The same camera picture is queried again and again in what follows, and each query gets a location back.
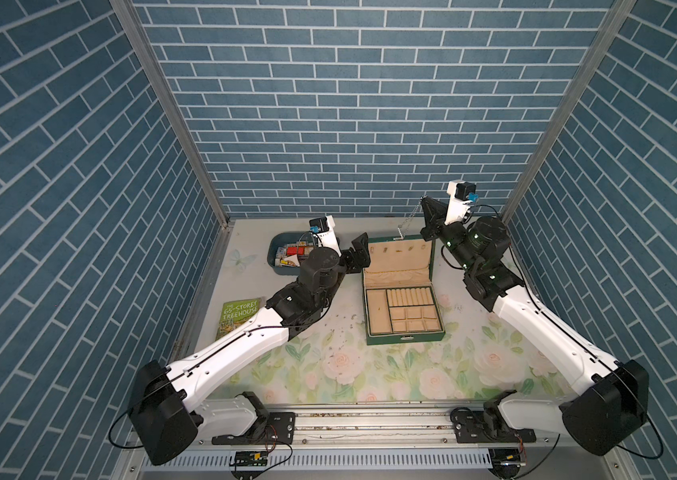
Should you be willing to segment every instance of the white robot arm segment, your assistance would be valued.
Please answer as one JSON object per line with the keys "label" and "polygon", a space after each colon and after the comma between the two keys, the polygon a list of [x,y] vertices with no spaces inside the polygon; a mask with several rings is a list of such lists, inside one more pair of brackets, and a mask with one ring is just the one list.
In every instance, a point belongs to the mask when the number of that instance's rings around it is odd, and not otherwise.
{"label": "white robot arm segment", "polygon": [[262,307],[236,330],[168,365],[168,379],[176,391],[186,392],[183,404],[190,412],[242,367],[287,341],[288,329],[282,326],[282,318],[274,310]]}

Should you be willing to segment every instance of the black cable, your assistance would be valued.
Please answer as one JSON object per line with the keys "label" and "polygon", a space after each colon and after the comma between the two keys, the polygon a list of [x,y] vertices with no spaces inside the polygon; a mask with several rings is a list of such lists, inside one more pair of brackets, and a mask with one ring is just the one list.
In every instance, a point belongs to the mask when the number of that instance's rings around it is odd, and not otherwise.
{"label": "black cable", "polygon": [[463,268],[461,268],[460,266],[454,266],[449,261],[447,261],[447,258],[445,258],[445,245],[442,245],[442,248],[439,249],[439,255],[442,256],[442,260],[445,260],[445,263],[450,268],[454,268],[456,270],[463,270]]}
{"label": "black cable", "polygon": [[653,419],[650,418],[650,415],[647,412],[645,412],[645,416],[648,418],[648,423],[650,423],[650,427],[653,428],[653,433],[655,434],[655,437],[659,440],[659,452],[656,453],[655,455],[642,455],[639,452],[635,452],[634,450],[629,450],[627,447],[624,447],[624,446],[621,446],[621,445],[617,445],[617,447],[621,448],[621,450],[623,450],[624,452],[629,452],[633,456],[644,458],[645,460],[658,460],[661,456],[664,455],[664,440],[659,435],[659,430],[655,427],[655,424],[653,423]]}
{"label": "black cable", "polygon": [[559,443],[559,437],[560,437],[560,436],[561,436],[561,435],[559,435],[559,434],[557,435],[557,439],[556,439],[556,441],[554,442],[554,445],[552,446],[552,449],[549,450],[549,453],[547,453],[546,456],[544,456],[543,458],[541,458],[541,461],[540,461],[540,462],[536,463],[535,466],[533,466],[533,468],[531,468],[530,470],[528,470],[528,471],[525,472],[524,474],[522,474],[522,475],[517,475],[516,477],[512,477],[512,480],[517,480],[518,478],[522,478],[522,477],[525,477],[525,476],[527,476],[527,475],[530,475],[531,473],[533,473],[533,471],[535,471],[536,468],[540,467],[541,464],[544,463],[544,461],[545,461],[550,455],[552,455],[552,452],[554,452],[554,449],[557,448],[557,443]]}
{"label": "black cable", "polygon": [[320,316],[320,318],[317,319],[318,322],[325,318],[325,316],[328,314],[328,311],[331,309],[331,305],[333,305],[333,302],[328,303],[328,308],[325,310],[322,316]]}
{"label": "black cable", "polygon": [[488,205],[488,204],[475,204],[475,205],[472,205],[470,208],[477,208],[478,206],[487,206],[488,208],[492,209],[494,212],[496,212],[496,218],[499,218],[500,215],[501,215],[501,214],[498,212],[498,209],[497,209],[495,206],[493,206],[493,205]]}
{"label": "black cable", "polygon": [[648,419],[648,423],[650,423],[650,427],[653,428],[653,433],[655,434],[655,437],[659,440],[659,452],[655,455],[652,455],[652,456],[647,456],[647,455],[643,455],[643,454],[638,453],[638,452],[634,452],[633,450],[629,450],[627,447],[624,447],[624,446],[621,446],[621,445],[617,445],[617,447],[621,448],[621,450],[624,450],[626,452],[631,453],[634,456],[638,456],[638,457],[644,458],[646,460],[657,460],[657,459],[659,459],[661,456],[664,455],[664,440],[661,437],[661,435],[659,434],[659,430],[655,427],[655,424],[653,423],[652,418],[650,418],[650,414],[648,414],[647,407],[642,405],[642,402],[639,400],[639,398],[637,398],[637,395],[629,388],[629,385],[626,384],[626,382],[619,376],[618,373],[616,373],[612,368],[610,368],[610,366],[605,364],[605,362],[603,362],[600,358],[598,358],[597,355],[595,355],[589,349],[587,349],[585,346],[583,346],[583,344],[581,342],[579,342],[575,337],[570,335],[570,333],[565,331],[564,328],[559,326],[557,324],[557,322],[552,320],[552,318],[550,316],[546,315],[546,313],[543,310],[541,310],[541,308],[538,306],[538,304],[535,303],[535,299],[533,298],[533,295],[531,295],[531,293],[530,293],[530,288],[528,288],[528,283],[525,281],[525,275],[523,274],[523,270],[519,267],[519,264],[517,263],[517,259],[514,257],[514,248],[512,247],[512,245],[513,245],[513,242],[511,241],[511,238],[509,238],[509,254],[512,256],[512,261],[516,265],[517,271],[519,271],[519,276],[522,277],[523,283],[525,283],[525,291],[527,292],[528,297],[530,298],[530,301],[533,302],[535,309],[538,310],[538,312],[540,312],[542,315],[544,315],[544,317],[546,317],[546,319],[548,321],[552,322],[554,324],[554,326],[556,326],[558,329],[562,330],[563,333],[565,333],[572,341],[574,341],[576,344],[578,344],[578,346],[580,346],[586,353],[590,354],[593,357],[594,360],[597,360],[597,362],[599,362],[600,365],[602,365],[604,368],[606,368],[608,371],[610,371],[613,375],[615,375],[615,378],[618,379],[623,384],[624,387],[626,387],[626,391],[629,392],[629,394],[632,396],[632,398],[634,398],[635,402],[637,402],[637,405],[639,406],[639,408],[641,408],[642,411],[645,413],[645,417]]}
{"label": "black cable", "polygon": [[293,458],[293,447],[291,447],[290,444],[288,444],[288,443],[282,443],[282,444],[280,444],[280,445],[285,445],[286,447],[290,448],[290,449],[291,449],[290,455],[289,455],[285,460],[280,460],[280,461],[277,462],[275,465],[267,466],[267,467],[264,468],[264,469],[261,471],[261,473],[259,473],[258,475],[261,475],[261,474],[263,474],[263,473],[266,473],[266,472],[268,472],[269,470],[273,469],[274,467],[280,466],[280,465],[282,465],[283,463],[285,463],[285,462],[287,462],[288,460],[290,460],[291,458]]}
{"label": "black cable", "polygon": [[174,382],[175,380],[180,379],[180,378],[183,377],[185,374],[186,374],[186,373],[183,372],[183,373],[181,373],[180,375],[178,375],[175,379],[168,380],[167,382],[161,384],[160,386],[158,386],[158,387],[155,388],[154,390],[151,390],[151,392],[149,392],[148,394],[144,395],[138,402],[134,402],[130,407],[126,408],[124,412],[120,413],[120,416],[118,416],[118,417],[115,419],[115,421],[112,422],[112,426],[109,427],[109,433],[106,435],[106,437],[109,439],[109,443],[110,443],[113,447],[119,448],[119,449],[121,449],[121,450],[135,450],[135,449],[137,449],[137,448],[143,447],[143,445],[137,445],[137,446],[124,446],[124,445],[120,445],[119,443],[116,443],[116,442],[112,439],[112,431],[114,430],[114,427],[117,425],[117,423],[120,422],[120,420],[122,420],[122,417],[124,417],[125,415],[127,415],[128,412],[130,412],[133,408],[136,407],[136,405],[140,404],[141,402],[143,402],[143,401],[146,400],[147,398],[150,398],[152,395],[154,395],[155,393],[157,393],[157,392],[159,392],[160,390],[164,389],[165,387],[167,387],[168,385],[170,385],[170,384],[171,384],[172,382]]}

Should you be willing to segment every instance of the blue tray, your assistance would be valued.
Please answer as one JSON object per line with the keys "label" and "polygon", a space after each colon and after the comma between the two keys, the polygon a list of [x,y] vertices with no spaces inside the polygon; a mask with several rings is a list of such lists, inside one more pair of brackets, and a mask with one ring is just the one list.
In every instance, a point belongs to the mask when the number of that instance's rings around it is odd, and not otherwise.
{"label": "blue tray", "polygon": [[277,256],[277,248],[286,244],[295,244],[302,236],[308,238],[306,232],[283,232],[272,238],[272,242],[269,244],[269,252],[266,255],[266,261],[276,274],[298,276],[301,273],[301,269],[297,266],[275,266],[275,257]]}

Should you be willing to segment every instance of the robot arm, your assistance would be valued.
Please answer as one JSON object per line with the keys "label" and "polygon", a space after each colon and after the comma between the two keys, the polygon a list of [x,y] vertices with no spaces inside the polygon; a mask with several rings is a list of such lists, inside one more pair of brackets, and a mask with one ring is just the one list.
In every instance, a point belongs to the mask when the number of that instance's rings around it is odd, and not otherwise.
{"label": "robot arm", "polygon": [[556,399],[503,392],[486,402],[483,424],[492,437],[520,428],[566,433],[603,456],[645,423],[648,374],[634,360],[616,361],[531,296],[523,280],[501,261],[509,235],[499,218],[481,216],[468,226],[458,220],[468,196],[476,200],[475,190],[474,184],[455,181],[448,186],[448,205],[423,197],[421,235],[443,242],[463,268],[469,294],[525,335],[575,392],[573,398]]}
{"label": "robot arm", "polygon": [[302,262],[295,282],[205,349],[167,367],[152,361],[136,372],[128,416],[153,465],[180,454],[200,429],[206,437],[261,437],[268,413],[254,394],[246,392],[232,400],[207,396],[243,366],[319,321],[346,274],[370,266],[367,234],[354,239],[353,248],[341,251],[332,216],[311,220],[310,225],[322,245]]}

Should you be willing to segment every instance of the table surface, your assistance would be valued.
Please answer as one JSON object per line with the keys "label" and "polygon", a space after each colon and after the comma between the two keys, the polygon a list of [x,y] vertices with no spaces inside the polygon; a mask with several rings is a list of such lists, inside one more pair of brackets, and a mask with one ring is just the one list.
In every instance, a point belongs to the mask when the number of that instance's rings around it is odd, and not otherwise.
{"label": "table surface", "polygon": [[[401,220],[338,218],[336,230],[347,246],[363,232],[371,238],[397,236]],[[421,226],[423,219],[414,218],[408,234],[417,234]],[[294,280],[276,274],[266,254],[274,235],[307,228],[305,219],[235,222],[198,350],[215,340],[224,302],[260,297],[263,305]],[[441,341],[368,346],[362,279],[347,275],[323,320],[251,362],[210,397],[231,398],[249,390],[271,405],[485,399],[504,389],[547,398],[572,392],[521,333],[471,298],[461,271],[449,268],[439,253],[434,262],[433,289],[446,331]]]}

